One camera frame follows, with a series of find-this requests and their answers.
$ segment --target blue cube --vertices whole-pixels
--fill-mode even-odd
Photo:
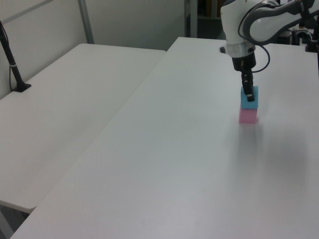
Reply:
[[[242,109],[255,110],[258,108],[258,86],[254,86],[253,93],[254,93],[255,100],[248,102],[247,96],[244,93],[244,88],[243,87],[241,88],[240,100],[241,100]]]

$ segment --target table surface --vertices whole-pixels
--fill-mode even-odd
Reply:
[[[179,38],[12,239],[317,238],[317,55],[268,45],[243,125],[223,43]]]
[[[31,212],[165,54],[81,44],[0,101],[0,204]]]

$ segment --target foam block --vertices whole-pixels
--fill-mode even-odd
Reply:
[[[240,92],[240,101],[241,101],[241,108],[243,109],[254,109],[256,110],[258,108],[258,86],[254,86],[253,93],[255,100],[248,102],[247,96],[244,93],[244,88],[241,88]]]
[[[257,109],[248,110],[242,109],[239,110],[239,123],[256,123],[257,122]]]

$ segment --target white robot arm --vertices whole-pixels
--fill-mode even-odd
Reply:
[[[255,45],[263,46],[289,27],[319,14],[319,0],[293,0],[279,5],[274,0],[225,0],[221,20],[226,44],[220,52],[232,57],[248,101],[254,101],[251,69],[256,65]]]

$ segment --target black cable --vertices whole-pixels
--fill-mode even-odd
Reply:
[[[246,17],[254,8],[255,8],[255,7],[252,7],[251,9],[248,10],[248,12],[246,12],[246,14],[244,15],[244,17],[241,19],[241,21],[240,21],[240,23],[239,23],[239,26],[238,26],[238,30],[237,30],[238,35],[239,35],[241,38],[243,38],[243,39],[245,39],[245,40],[247,40],[247,41],[249,41],[249,42],[251,42],[251,41],[250,41],[248,38],[244,37],[244,36],[240,33],[240,27],[241,27],[241,24],[243,23],[245,17]],[[267,54],[267,56],[268,56],[268,62],[267,62],[267,64],[265,65],[264,68],[262,68],[262,69],[260,69],[260,70],[258,70],[258,71],[252,71],[252,73],[261,72],[261,71],[265,70],[265,69],[269,66],[269,64],[270,64],[270,54],[269,54],[269,52],[267,51],[267,49],[266,49],[264,46],[262,46],[262,45],[259,45],[259,44],[255,44],[255,45],[260,46],[260,47],[266,52],[266,54]]]
[[[308,43],[311,43],[311,38],[310,40],[307,38],[308,34],[306,34],[304,31],[297,33],[297,37],[302,38],[306,40]]]
[[[12,92],[13,90],[12,90],[12,86],[11,86],[11,66],[9,66],[9,86],[10,86],[10,90]]]

